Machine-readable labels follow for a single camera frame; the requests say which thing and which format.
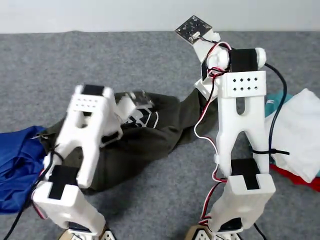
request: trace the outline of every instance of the printed logo on cloth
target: printed logo on cloth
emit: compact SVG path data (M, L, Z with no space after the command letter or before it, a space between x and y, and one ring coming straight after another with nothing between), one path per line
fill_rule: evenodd
M128 120L122 125L124 128L153 128L159 120L158 112L152 112L149 108L141 108L134 111Z

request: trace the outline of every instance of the teal cloth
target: teal cloth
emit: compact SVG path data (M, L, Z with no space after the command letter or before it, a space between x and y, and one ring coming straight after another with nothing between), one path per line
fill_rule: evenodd
M277 110L277 108L278 108L278 106L280 104L282 96L283 96L283 91L279 91L277 93L268 94L266 96L266 104L265 104L265 107L264 107L264 116L265 117L268 117L275 110ZM286 103L292 97L293 97L293 95L287 94L284 102ZM271 164L275 164L275 161L273 159L271 159L270 163Z

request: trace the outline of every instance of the circuit board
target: circuit board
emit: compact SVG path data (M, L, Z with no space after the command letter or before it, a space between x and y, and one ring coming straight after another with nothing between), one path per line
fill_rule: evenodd
M186 40L190 44L194 44L199 39L193 38L193 35L197 32L200 33L200 36L205 35L207 32L212 29L212 26L202 21L197 16L193 15L190 17L185 23L183 23L181 26L179 26L175 32L182 37L184 40Z

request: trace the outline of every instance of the gray carpet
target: gray carpet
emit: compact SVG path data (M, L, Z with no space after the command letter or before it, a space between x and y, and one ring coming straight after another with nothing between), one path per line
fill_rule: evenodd
M263 47L268 62L285 76L291 94L308 88L320 97L319 32L222 32L235 48ZM65 113L76 84L107 85L116 92L145 89L181 100L200 78L200 63L172 32L0 35L0 132L49 126ZM282 89L267 71L268 92ZM211 135L216 136L217 125ZM247 156L243 136L232 152ZM211 188L213 150L198 140L147 167L138 177L88 197L118 240L182 240L200 216ZM271 172L277 192L258 225L270 240L319 239L320 195ZM212 202L223 189L217 189ZM0 238L15 216L0 216ZM12 240L54 240L62 232L32 209ZM260 240L252 228L244 239Z

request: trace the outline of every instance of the white plastic part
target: white plastic part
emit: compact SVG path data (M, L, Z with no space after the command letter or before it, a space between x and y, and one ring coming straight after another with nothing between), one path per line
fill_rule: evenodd
M215 41L215 42L219 42L221 40L219 33L214 32L212 29L210 31L208 31L205 35L203 35L202 37L204 39L209 40L209 41ZM202 41L201 39L199 39L192 46L193 46L193 49L194 49L199 61L202 63L205 60L210 48L213 46L213 43L207 42L207 41Z
M213 235L212 237L208 236L207 232L203 229L199 230L195 237L192 240L240 240L237 234L222 234Z
M85 235L100 236L106 224L105 218L87 202L79 187L67 184L61 199L52 199L49 198L52 185L52 182L42 181L33 194L33 201L61 228L67 229L68 222L73 222L91 231ZM83 234L70 229L69 231L77 235Z
M118 132L120 138L123 134L121 123L135 111L135 105L129 97L123 97L117 106L114 92L109 87L104 88L102 96L81 94L82 88L82 85L75 88L55 151L66 158L76 147L82 147L83 160L76 180L78 186L85 189L90 187L95 174L102 136ZM85 117L83 112L90 112L91 116ZM44 168L49 165L50 154L43 163ZM61 164L61 160L54 154L46 180L56 164Z
M202 79L199 79L198 81L195 82L194 87L198 89L200 93L205 97L206 100L209 99L210 93L212 91L212 79L207 78L205 81L202 81ZM218 95L218 88L215 87L213 89L211 101L215 100Z
M116 240L115 236L112 234L110 230L105 231L101 240Z
M267 94L265 71L229 72L218 79L218 94L222 98L256 97Z
M243 229L249 229L257 221L276 187L270 174L257 174L256 179L259 189L247 190L242 175L228 177L222 196L210 212L214 216L208 221L212 232L217 233L224 223L234 218L241 218Z
M266 64L267 54L266 54L266 51L261 47L256 47L255 51L256 51L256 60L258 63L258 69L260 69Z
M205 230L199 230L192 240L211 240Z
M228 177L231 175L231 152L240 132L245 132L254 150L268 151L268 136L265 130L266 73L231 72L221 76L216 83L219 132L216 138L218 156L215 156L215 159L219 161L222 173ZM244 97L245 110L242 115L237 113L237 97ZM253 158L260 173L268 174L269 155L253 154Z
M217 47L214 51L208 56L207 66L208 69L213 67L218 67L226 69L229 65L229 53L227 50Z

